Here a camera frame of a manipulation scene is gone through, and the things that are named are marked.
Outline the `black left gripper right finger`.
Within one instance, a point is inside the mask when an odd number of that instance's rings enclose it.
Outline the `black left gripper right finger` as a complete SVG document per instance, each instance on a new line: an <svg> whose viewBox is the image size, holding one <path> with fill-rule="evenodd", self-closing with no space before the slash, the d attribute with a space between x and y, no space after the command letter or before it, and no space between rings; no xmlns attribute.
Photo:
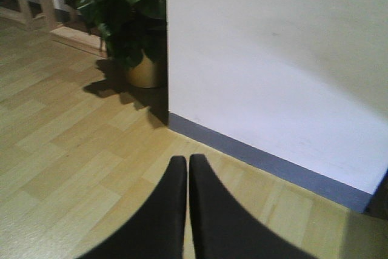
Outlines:
<svg viewBox="0 0 388 259"><path fill-rule="evenodd" d="M190 157L189 203L196 258L311 258L248 213L203 154Z"/></svg>

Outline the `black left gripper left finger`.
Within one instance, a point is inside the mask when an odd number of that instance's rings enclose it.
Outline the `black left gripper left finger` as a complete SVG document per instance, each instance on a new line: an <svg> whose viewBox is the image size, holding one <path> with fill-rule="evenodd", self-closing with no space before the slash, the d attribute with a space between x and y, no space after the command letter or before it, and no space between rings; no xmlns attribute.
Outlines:
<svg viewBox="0 0 388 259"><path fill-rule="evenodd" d="M182 258L187 164L173 156L144 204L116 232L81 258Z"/></svg>

